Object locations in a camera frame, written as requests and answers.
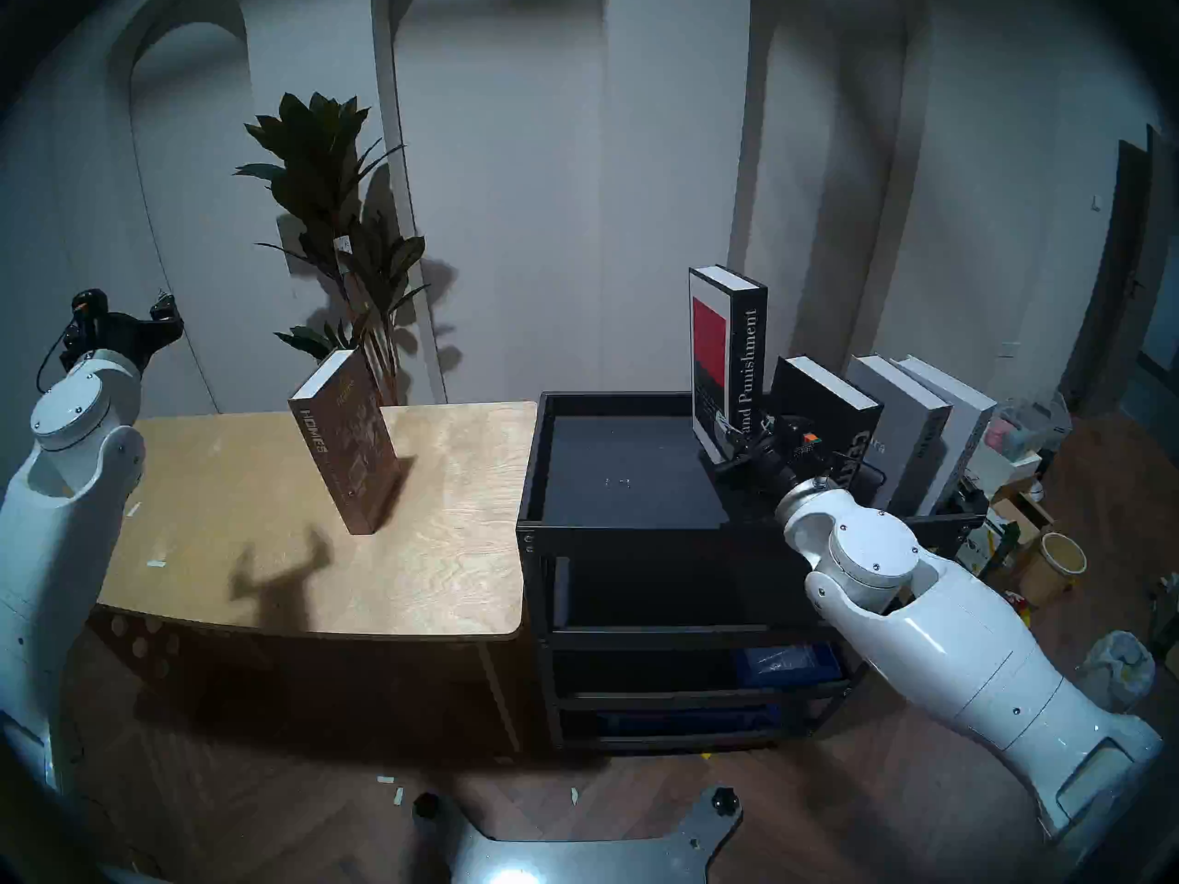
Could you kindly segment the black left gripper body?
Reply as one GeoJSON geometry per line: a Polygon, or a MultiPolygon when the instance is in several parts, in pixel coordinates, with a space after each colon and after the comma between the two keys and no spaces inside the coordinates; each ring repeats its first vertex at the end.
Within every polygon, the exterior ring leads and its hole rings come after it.
{"type": "Polygon", "coordinates": [[[64,331],[60,362],[70,371],[75,362],[99,350],[114,351],[143,372],[154,352],[182,339],[184,324],[152,322],[108,309],[107,296],[99,289],[75,293],[72,319],[64,331]]]}

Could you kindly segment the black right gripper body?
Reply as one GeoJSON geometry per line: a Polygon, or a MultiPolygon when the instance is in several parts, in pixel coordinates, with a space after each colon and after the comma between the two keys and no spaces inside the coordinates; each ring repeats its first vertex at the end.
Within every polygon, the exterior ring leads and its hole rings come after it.
{"type": "Polygon", "coordinates": [[[760,427],[735,446],[735,456],[713,467],[716,479],[772,496],[831,473],[831,453],[814,418],[763,417],[760,427]]]}

